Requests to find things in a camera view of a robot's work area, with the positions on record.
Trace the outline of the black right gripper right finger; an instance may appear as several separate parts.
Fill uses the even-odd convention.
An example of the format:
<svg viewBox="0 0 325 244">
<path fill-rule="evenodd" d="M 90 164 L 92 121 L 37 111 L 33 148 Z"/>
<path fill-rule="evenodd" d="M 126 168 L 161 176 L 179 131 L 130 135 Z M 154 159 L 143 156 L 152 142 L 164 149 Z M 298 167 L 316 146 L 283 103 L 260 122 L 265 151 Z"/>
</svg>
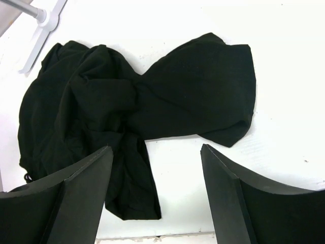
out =
<svg viewBox="0 0 325 244">
<path fill-rule="evenodd" d="M 324 190 L 269 179 L 208 144 L 201 160 L 218 243 L 324 243 Z"/>
</svg>

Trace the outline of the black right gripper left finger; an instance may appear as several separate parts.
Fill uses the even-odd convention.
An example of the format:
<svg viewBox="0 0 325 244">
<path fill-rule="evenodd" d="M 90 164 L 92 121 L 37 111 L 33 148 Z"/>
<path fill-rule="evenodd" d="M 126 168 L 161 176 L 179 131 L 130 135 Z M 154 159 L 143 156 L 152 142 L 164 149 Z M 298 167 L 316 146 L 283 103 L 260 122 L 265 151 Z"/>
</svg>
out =
<svg viewBox="0 0 325 244">
<path fill-rule="evenodd" d="M 79 162 L 1 192 L 1 243 L 94 243 L 113 163 L 105 146 Z"/>
</svg>

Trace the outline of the black trousers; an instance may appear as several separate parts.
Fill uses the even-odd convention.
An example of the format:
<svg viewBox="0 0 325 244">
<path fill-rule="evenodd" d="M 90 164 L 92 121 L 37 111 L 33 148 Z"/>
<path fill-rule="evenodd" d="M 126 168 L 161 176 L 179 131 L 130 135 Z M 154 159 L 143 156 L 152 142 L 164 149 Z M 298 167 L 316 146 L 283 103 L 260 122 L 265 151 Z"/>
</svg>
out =
<svg viewBox="0 0 325 244">
<path fill-rule="evenodd" d="M 105 207 L 122 220 L 159 220 L 145 142 L 199 135 L 231 147 L 248 132 L 256 78 L 248 45 L 208 33 L 175 48 L 144 74 L 105 45 L 55 44 L 19 112 L 26 182 L 109 146 Z"/>
</svg>

